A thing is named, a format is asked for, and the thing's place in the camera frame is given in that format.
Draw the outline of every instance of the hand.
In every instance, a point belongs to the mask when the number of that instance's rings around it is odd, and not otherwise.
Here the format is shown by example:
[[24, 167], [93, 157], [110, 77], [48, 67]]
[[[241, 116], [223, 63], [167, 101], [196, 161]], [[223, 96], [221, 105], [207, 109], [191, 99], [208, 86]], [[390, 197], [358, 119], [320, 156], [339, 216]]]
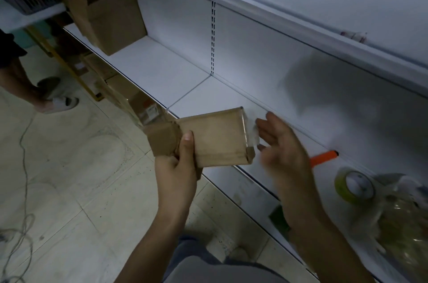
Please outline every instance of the hand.
[[195, 197], [197, 181], [191, 131], [181, 138], [179, 151], [180, 161], [172, 156], [156, 157], [154, 171], [158, 182], [158, 214], [185, 221]]
[[258, 145], [261, 163], [272, 176], [286, 220], [293, 226], [307, 217], [327, 216], [315, 185], [308, 153], [293, 130], [274, 113], [257, 119], [260, 137], [270, 147]]

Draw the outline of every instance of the orange marker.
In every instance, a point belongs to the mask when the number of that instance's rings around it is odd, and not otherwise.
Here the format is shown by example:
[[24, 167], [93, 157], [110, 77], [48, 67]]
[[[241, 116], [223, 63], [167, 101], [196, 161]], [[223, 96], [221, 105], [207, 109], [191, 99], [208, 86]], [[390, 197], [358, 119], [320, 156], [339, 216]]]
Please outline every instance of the orange marker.
[[335, 159], [337, 156], [339, 156], [339, 153], [335, 150], [327, 151], [321, 155], [314, 156], [311, 158], [311, 167], [313, 168], [316, 165], [323, 164], [326, 161]]

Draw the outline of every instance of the slide sandal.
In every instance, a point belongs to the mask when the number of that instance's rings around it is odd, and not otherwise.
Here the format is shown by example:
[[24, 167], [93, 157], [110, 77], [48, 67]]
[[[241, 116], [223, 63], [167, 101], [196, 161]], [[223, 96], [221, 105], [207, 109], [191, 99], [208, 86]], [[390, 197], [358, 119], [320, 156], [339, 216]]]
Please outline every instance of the slide sandal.
[[40, 98], [44, 100], [47, 99], [60, 82], [61, 82], [61, 79], [59, 77], [54, 77], [54, 76], [47, 77], [40, 80], [37, 83], [37, 87], [39, 88], [39, 92], [40, 92]]
[[79, 99], [77, 97], [54, 97], [52, 99], [52, 103], [53, 109], [43, 112], [43, 114], [51, 114], [71, 110], [79, 103]]

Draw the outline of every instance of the electrical cable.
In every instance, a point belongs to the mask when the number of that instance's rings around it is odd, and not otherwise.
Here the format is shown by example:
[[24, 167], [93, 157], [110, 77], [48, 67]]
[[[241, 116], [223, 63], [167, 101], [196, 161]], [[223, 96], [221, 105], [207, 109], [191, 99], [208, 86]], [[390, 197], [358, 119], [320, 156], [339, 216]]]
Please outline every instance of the electrical cable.
[[[19, 147], [22, 149], [22, 167], [24, 169], [25, 173], [25, 193], [24, 193], [24, 219], [22, 221], [21, 230], [19, 229], [0, 229], [0, 232], [6, 233], [6, 232], [15, 232], [19, 234], [19, 239], [16, 242], [16, 244], [13, 246], [12, 250], [9, 253], [9, 256], [7, 258], [6, 263], [3, 266], [2, 270], [2, 278], [0, 283], [17, 283], [22, 282], [25, 283], [24, 275], [29, 269], [29, 266], [31, 264], [31, 260], [33, 259], [33, 240], [28, 235], [28, 231], [31, 228], [33, 222], [34, 222], [34, 215], [33, 214], [27, 214], [27, 198], [28, 198], [28, 173], [27, 173], [27, 167], [25, 166], [25, 147], [22, 145], [22, 140], [24, 139], [24, 135], [27, 133], [29, 126], [33, 123], [35, 115], [30, 119], [29, 124], [25, 128], [24, 132], [21, 135], [21, 138], [19, 139]], [[22, 272], [21, 275], [13, 275], [13, 276], [7, 276], [7, 266], [10, 262], [10, 259], [12, 258], [13, 254], [21, 247], [24, 240], [27, 239], [29, 242], [29, 258], [28, 258], [28, 264], [25, 268], [25, 270]]]

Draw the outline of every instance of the black shorts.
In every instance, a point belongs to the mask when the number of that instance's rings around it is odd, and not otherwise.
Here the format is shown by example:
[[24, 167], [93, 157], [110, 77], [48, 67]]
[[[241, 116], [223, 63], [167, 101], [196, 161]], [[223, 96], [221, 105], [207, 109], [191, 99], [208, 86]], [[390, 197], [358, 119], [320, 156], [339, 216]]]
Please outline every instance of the black shorts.
[[25, 56], [27, 52], [13, 41], [15, 36], [0, 30], [0, 68], [8, 67], [12, 60]]

